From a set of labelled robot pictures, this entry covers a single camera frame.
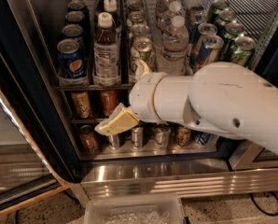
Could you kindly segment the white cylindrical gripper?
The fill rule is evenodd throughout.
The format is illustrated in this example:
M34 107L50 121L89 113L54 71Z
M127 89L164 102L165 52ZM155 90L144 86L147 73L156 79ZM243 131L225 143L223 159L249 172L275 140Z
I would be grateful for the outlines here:
M108 119L101 121L94 130L101 135L116 135L124 133L138 125L139 121L165 124L158 115L154 96L157 86L168 76L163 72L151 72L150 67L143 60L135 62L137 68L135 77L140 78L132 87L129 94L131 107L119 103Z

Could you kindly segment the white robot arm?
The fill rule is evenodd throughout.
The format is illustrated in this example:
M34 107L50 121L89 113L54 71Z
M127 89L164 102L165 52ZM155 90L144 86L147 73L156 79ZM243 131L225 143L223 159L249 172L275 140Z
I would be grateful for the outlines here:
M192 76L145 72L129 106L118 105L95 131L124 133L139 122L177 123L194 131L249 140L278 155L278 88L235 63L210 63Z

